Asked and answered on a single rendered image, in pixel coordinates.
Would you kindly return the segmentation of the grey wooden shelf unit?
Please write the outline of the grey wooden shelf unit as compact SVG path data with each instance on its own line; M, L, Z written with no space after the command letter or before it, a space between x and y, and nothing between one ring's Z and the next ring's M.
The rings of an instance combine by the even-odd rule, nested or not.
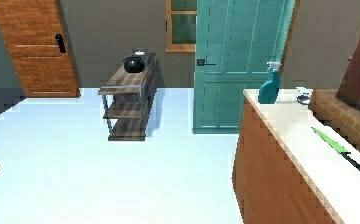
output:
M156 54L140 56L145 69L128 73L124 63L100 88L109 141L144 141L156 93Z

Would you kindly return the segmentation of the black round kettle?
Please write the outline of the black round kettle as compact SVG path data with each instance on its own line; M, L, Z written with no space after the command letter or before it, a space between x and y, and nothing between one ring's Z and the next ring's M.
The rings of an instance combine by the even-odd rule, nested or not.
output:
M140 56L129 56L123 63L124 70L128 73L140 73L145 69L145 62Z

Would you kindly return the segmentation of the teal room door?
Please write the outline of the teal room door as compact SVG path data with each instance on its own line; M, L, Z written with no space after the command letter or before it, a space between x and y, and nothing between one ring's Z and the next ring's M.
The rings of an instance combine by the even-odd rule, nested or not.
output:
M239 129L243 90L269 79L284 60L299 0L197 0L193 128L195 134ZM206 59L215 66L196 66Z

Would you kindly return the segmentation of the wooden framed window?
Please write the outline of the wooden framed window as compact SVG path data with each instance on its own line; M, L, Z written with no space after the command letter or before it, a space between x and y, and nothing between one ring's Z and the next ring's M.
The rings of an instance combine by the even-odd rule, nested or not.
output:
M197 0L165 0L167 53L194 53Z

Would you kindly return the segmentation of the teal spray bottle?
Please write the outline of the teal spray bottle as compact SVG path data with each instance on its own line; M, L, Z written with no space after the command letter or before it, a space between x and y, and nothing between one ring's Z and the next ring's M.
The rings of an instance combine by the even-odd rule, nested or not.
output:
M260 104L274 104L280 89L279 69L282 63L269 61L267 65L270 77L259 88L258 102Z

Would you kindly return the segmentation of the wooden counter cabinet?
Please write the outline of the wooden counter cabinet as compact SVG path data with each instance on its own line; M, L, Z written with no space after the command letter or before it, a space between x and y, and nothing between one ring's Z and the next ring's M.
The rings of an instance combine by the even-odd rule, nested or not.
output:
M260 104L256 89L243 95L232 181L244 224L360 224L360 171L316 132L359 164L360 152L297 103L294 89L274 104Z

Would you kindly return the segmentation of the small silver cup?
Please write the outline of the small silver cup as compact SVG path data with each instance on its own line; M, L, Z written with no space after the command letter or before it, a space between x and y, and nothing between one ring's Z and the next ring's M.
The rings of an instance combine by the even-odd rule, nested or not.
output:
M299 92L297 102L302 105L308 105L311 99L311 91L305 87L297 87L296 90Z

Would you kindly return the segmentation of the brown wooden room door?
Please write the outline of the brown wooden room door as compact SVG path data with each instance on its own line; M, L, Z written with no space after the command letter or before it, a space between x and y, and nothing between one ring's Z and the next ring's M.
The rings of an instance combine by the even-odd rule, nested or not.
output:
M57 0L0 0L0 34L27 97L80 96Z

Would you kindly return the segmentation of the green bladed knife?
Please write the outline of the green bladed knife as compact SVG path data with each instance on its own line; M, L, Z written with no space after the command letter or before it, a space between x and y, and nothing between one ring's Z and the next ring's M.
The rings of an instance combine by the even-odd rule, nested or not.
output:
M337 141L335 141L319 129L312 127L312 130L316 135L318 135L324 142L326 142L332 149L334 149L338 154L340 154L346 161L348 161L354 168L356 168L360 172L360 164L350 157L351 153L349 151L347 151Z

